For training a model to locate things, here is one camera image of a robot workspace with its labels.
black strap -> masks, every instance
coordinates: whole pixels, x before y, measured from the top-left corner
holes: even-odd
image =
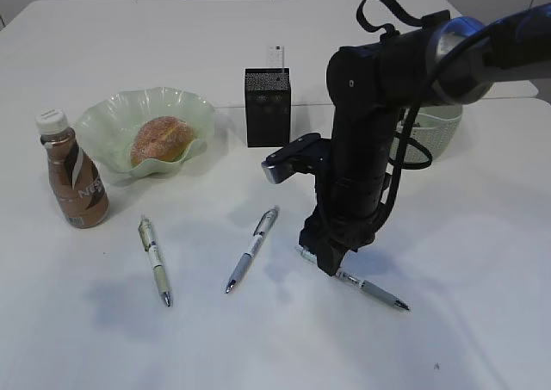
[[[402,137],[402,133],[396,131],[395,136],[398,139],[400,139]],[[432,164],[432,153],[430,153],[430,151],[426,147],[424,147],[419,142],[417,142],[414,138],[411,138],[411,137],[407,138],[407,144],[413,146],[421,153],[423,153],[427,157],[427,160],[425,160],[424,162],[404,162],[404,164],[402,165],[402,169],[422,170],[422,169],[428,168]],[[389,158],[388,163],[394,166],[394,159]]]
[[[356,19],[358,23],[360,23],[362,28],[369,33],[375,33],[376,31],[379,31],[381,28],[383,28],[386,33],[384,33],[381,36],[381,38],[399,34],[399,31],[394,27],[394,25],[390,24],[389,22],[382,24],[380,26],[374,26],[373,24],[368,22],[368,20],[365,18],[365,15],[363,14],[363,6],[367,1],[368,0],[362,0],[356,12]],[[405,11],[402,8],[402,6],[398,4],[396,0],[379,0],[379,1],[385,4],[387,8],[396,16],[396,18],[398,18],[404,24],[407,24],[408,26],[413,26],[413,27],[423,26],[421,19],[415,18],[412,15],[409,15],[407,11]]]

pen tip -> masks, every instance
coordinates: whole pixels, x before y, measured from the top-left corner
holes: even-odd
[[[170,297],[170,293],[163,293],[163,300],[166,306],[172,306],[172,297]]]
[[[232,291],[232,288],[235,286],[235,280],[231,280],[227,283],[226,286],[226,294],[230,294],[230,291]]]
[[[402,302],[400,300],[396,300],[396,302],[394,303],[395,306],[398,306],[399,308],[401,308],[402,310],[406,310],[406,311],[410,311],[410,307],[405,303],[405,302]]]

silver pen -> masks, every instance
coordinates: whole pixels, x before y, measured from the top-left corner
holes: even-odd
[[[260,250],[264,238],[266,238],[266,234],[274,225],[278,214],[279,207],[275,205],[265,213],[260,219],[260,222],[258,222],[257,228],[254,233],[252,233],[252,241],[249,244],[249,249],[241,256],[237,266],[230,275],[230,279],[226,285],[226,294],[232,291],[233,287],[235,287],[245,276],[245,272],[247,272],[251,266],[253,258],[257,255],[258,250]]]
[[[144,215],[141,215],[138,232],[141,237],[141,242],[144,245],[145,252],[147,252],[147,256],[149,257],[149,261],[152,263],[153,276],[155,277],[158,293],[163,299],[164,304],[166,306],[171,306],[172,295],[170,293],[169,280],[166,277],[163,261],[158,253],[155,232],[153,231],[152,223]]]
[[[300,253],[300,256],[306,259],[308,262],[318,265],[318,259],[309,250],[303,248],[300,245],[297,245],[295,249]],[[410,307],[404,301],[400,300],[397,296],[388,293],[384,289],[377,287],[372,282],[362,280],[355,275],[349,274],[341,268],[337,270],[335,276],[339,280],[347,282],[350,285],[359,288],[363,293],[370,295],[381,302],[384,302],[392,308],[410,311]]]

coffee bottle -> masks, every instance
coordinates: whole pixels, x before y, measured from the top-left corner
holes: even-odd
[[[107,215],[108,198],[97,168],[78,145],[63,111],[36,117],[40,142],[46,148],[50,185],[67,221],[90,228]]]

black box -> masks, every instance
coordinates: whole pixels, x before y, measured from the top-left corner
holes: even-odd
[[[245,69],[247,146],[289,143],[291,82],[289,69]]]

